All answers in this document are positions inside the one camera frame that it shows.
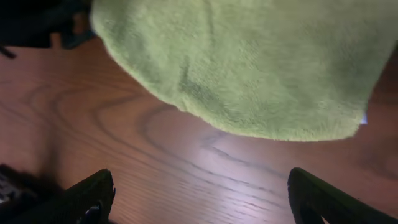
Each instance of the green towel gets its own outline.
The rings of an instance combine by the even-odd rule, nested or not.
[[[398,39],[398,0],[95,0],[91,19],[159,99],[288,141],[352,136]]]

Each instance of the wood grain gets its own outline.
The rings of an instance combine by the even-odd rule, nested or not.
[[[287,176],[301,167],[398,218],[398,56],[351,139],[278,142],[224,133],[157,100],[100,40],[0,58],[0,163],[65,188],[114,176],[118,223],[294,223]]]

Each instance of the towel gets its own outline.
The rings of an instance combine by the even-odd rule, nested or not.
[[[398,39],[397,0],[95,0],[91,20],[162,101],[286,141],[354,135]]]

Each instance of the black object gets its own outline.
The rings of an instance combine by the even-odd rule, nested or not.
[[[6,180],[17,189],[11,200],[0,203],[0,223],[109,223],[115,191],[108,170],[101,170],[66,191],[3,166],[0,174],[3,183]]]
[[[296,224],[398,224],[307,171],[290,171],[289,202]]]
[[[94,36],[91,30],[73,33],[73,16],[89,11],[83,0],[0,0],[0,53],[15,58],[4,47],[51,47],[53,32],[60,33],[63,48],[72,49]]]

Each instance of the wooden surface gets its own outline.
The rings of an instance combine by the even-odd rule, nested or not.
[[[157,100],[92,40],[0,58],[0,163],[70,187],[114,176],[127,223],[293,223],[287,176],[301,167],[398,218],[398,57],[351,139],[233,136]]]

